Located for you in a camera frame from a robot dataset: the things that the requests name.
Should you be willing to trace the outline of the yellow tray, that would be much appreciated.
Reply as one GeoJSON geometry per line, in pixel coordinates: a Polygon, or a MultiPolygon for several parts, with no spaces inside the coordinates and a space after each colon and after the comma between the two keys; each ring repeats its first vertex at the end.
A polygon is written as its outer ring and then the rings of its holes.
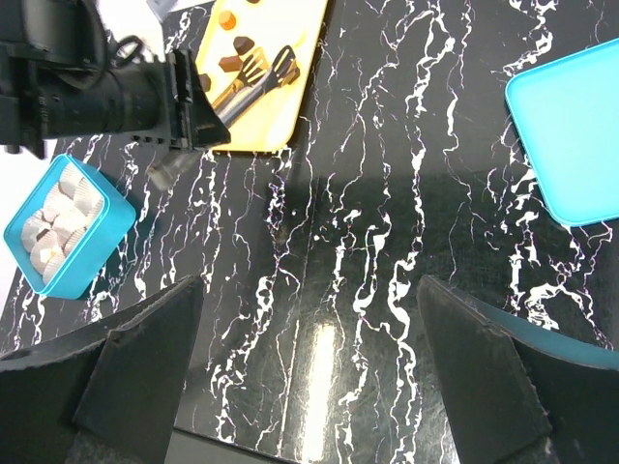
{"type": "Polygon", "coordinates": [[[222,57],[238,55],[233,41],[246,36],[254,41],[253,49],[239,56],[243,61],[260,48],[267,65],[287,44],[296,55],[297,73],[288,83],[260,99],[230,129],[231,142],[218,151],[275,152],[290,140],[309,80],[313,55],[317,48],[326,1],[217,1],[214,3],[206,31],[195,58],[199,74],[207,73],[212,85],[206,97],[211,104],[229,103],[223,93],[239,72],[223,72],[222,57]],[[223,30],[219,15],[231,11],[236,27],[223,30]]]}

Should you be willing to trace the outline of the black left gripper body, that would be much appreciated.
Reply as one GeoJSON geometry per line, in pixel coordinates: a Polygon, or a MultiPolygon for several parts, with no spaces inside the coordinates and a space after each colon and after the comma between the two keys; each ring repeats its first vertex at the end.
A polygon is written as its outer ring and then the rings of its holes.
{"type": "Polygon", "coordinates": [[[174,49],[164,59],[112,61],[112,97],[105,133],[124,133],[174,150],[203,150],[230,141],[230,132],[204,92],[192,52],[174,49]]]}

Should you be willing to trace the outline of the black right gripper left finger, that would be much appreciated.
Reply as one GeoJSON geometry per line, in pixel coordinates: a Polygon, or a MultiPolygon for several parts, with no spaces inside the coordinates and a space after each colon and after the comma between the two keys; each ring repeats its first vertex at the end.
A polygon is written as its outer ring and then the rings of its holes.
{"type": "Polygon", "coordinates": [[[4,463],[162,463],[192,357],[202,281],[1,358],[4,463]]]}

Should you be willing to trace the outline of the brown chocolate block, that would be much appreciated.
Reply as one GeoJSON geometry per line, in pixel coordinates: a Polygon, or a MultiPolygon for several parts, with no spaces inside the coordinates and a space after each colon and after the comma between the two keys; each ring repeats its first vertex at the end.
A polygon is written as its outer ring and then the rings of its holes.
{"type": "Polygon", "coordinates": [[[238,55],[222,57],[219,67],[224,73],[238,72],[243,68],[243,60],[238,55]]]}

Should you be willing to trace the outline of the dark chocolate edge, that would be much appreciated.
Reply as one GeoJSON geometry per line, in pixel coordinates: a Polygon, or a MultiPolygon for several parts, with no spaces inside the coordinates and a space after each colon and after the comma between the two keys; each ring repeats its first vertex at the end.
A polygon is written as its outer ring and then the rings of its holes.
{"type": "Polygon", "coordinates": [[[199,81],[204,92],[209,92],[212,85],[212,80],[207,73],[199,76],[199,81]]]}

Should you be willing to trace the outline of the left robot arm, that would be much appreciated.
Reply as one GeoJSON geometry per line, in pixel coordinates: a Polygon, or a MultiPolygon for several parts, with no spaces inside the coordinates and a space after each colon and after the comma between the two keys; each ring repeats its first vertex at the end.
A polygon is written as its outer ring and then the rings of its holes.
{"type": "Polygon", "coordinates": [[[45,156],[48,139],[125,134],[172,150],[231,135],[188,49],[141,61],[143,40],[109,45],[93,1],[1,4],[1,144],[45,156]]]}

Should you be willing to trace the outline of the metal tongs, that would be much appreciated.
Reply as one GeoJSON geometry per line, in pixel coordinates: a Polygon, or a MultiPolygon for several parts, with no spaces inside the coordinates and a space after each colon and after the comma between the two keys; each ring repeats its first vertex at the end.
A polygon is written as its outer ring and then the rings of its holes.
{"type": "MultiPolygon", "coordinates": [[[[274,89],[285,85],[285,81],[297,70],[296,55],[291,45],[285,45],[276,55],[272,65],[266,70],[256,69],[240,88],[232,100],[218,113],[219,121],[229,130],[249,109],[274,89]]],[[[226,144],[231,140],[230,133],[224,140],[207,141],[205,147],[192,149],[171,149],[160,161],[153,163],[147,174],[160,190],[169,189],[177,179],[197,162],[199,156],[208,148],[226,144]]]]}

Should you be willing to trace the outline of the white chocolate bar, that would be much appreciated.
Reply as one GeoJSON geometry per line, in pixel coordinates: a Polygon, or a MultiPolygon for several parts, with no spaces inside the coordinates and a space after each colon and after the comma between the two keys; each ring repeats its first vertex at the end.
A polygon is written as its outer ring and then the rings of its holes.
{"type": "Polygon", "coordinates": [[[44,264],[46,264],[57,253],[58,253],[58,250],[57,250],[57,248],[55,246],[48,247],[48,248],[43,248],[42,250],[39,251],[40,261],[43,262],[44,264]]]}

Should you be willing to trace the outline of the blue tin lid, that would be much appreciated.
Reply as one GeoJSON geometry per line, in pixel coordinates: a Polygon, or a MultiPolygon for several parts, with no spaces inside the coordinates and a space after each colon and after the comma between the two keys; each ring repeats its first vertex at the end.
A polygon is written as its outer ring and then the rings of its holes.
{"type": "Polygon", "coordinates": [[[505,100],[545,205],[571,227],[618,217],[618,42],[522,72],[505,100]]]}

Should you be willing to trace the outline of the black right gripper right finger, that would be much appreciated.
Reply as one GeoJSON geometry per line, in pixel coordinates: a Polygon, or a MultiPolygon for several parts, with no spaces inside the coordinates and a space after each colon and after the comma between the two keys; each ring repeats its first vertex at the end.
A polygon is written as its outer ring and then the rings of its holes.
{"type": "Polygon", "coordinates": [[[461,462],[617,462],[617,352],[432,275],[421,278],[417,302],[461,462]]]}

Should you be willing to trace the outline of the dark chocolate top piece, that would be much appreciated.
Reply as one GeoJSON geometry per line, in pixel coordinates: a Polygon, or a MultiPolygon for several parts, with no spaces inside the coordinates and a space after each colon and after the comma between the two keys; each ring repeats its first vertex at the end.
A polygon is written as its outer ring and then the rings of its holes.
{"type": "Polygon", "coordinates": [[[236,53],[241,56],[250,52],[254,47],[254,41],[246,36],[238,36],[233,41],[236,53]]]}

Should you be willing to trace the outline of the blue chocolate tin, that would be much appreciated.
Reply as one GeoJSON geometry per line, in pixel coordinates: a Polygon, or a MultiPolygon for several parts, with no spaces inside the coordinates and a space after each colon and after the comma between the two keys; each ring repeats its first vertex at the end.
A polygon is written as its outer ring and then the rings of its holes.
{"type": "Polygon", "coordinates": [[[135,222],[136,212],[129,201],[94,166],[67,155],[59,155],[16,210],[6,226],[4,242],[32,290],[50,298],[78,299],[99,270],[120,244],[135,222]],[[67,166],[73,166],[88,180],[103,198],[103,209],[66,258],[58,273],[45,283],[30,262],[21,242],[21,230],[32,214],[44,205],[45,195],[60,180],[67,166]]]}

